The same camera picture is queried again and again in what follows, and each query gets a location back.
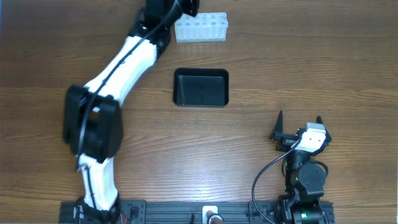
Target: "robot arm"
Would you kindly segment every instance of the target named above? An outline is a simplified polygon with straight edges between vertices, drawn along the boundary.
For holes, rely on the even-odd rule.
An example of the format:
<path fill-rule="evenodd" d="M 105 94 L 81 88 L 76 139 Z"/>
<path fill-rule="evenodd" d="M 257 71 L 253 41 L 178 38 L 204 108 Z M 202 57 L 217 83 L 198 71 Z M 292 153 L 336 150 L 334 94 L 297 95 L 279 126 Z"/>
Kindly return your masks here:
<path fill-rule="evenodd" d="M 109 65 L 84 87 L 68 89 L 63 137 L 82 169 L 86 195 L 76 202 L 79 215 L 103 223 L 115 223 L 119 218 L 113 161 L 123 139 L 120 107 L 139 77 L 168 46 L 170 26 L 183 13 L 195 16 L 198 7 L 199 0 L 147 0 Z"/>

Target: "table surface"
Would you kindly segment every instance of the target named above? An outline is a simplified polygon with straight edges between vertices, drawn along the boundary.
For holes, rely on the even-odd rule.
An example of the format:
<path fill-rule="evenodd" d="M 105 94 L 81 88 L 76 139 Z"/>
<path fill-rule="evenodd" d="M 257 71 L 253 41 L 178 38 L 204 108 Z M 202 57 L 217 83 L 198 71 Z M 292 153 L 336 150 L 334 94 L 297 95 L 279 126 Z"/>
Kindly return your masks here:
<path fill-rule="evenodd" d="M 84 194 L 62 140 L 66 89 L 99 74 L 121 48 L 141 1 L 3 0 L 0 58 L 0 222 L 57 222 Z M 395 223 L 398 1 L 201 1 L 227 12 L 226 42 L 176 44 L 123 105 L 115 158 L 121 198 L 251 199 L 256 174 L 280 156 L 268 140 L 279 110 L 295 133 L 322 115 L 333 141 L 323 200 L 338 223 Z M 172 101 L 178 67 L 225 68 L 225 108 Z M 259 200 L 284 193 L 280 165 Z"/>

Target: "white ice cube tray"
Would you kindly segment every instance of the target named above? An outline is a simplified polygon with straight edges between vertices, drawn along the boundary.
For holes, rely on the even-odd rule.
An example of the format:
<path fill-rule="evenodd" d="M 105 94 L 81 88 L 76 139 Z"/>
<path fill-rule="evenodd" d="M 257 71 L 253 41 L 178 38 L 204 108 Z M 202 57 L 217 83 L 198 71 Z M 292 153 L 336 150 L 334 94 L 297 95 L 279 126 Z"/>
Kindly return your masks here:
<path fill-rule="evenodd" d="M 183 14 L 174 27 L 177 43 L 225 41 L 228 21 L 225 12 Z"/>

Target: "wooden table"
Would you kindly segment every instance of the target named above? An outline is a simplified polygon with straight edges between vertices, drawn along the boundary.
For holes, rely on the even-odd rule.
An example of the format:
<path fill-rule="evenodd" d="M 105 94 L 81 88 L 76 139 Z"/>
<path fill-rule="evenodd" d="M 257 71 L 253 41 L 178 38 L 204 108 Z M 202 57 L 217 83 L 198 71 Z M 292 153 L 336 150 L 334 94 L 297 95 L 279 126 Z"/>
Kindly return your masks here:
<path fill-rule="evenodd" d="M 0 48 L 0 222 L 57 222 L 84 194 L 62 140 L 66 89 L 99 74 L 123 44 L 132 0 L 3 0 Z M 268 162 L 279 110 L 285 131 L 322 115 L 333 141 L 323 200 L 338 223 L 395 223 L 398 152 L 398 1 L 202 0 L 228 14 L 227 41 L 176 44 L 123 105 L 115 161 L 121 197 L 243 201 Z M 225 68 L 229 104 L 181 108 L 178 67 Z M 259 200 L 284 193 L 280 166 Z"/>

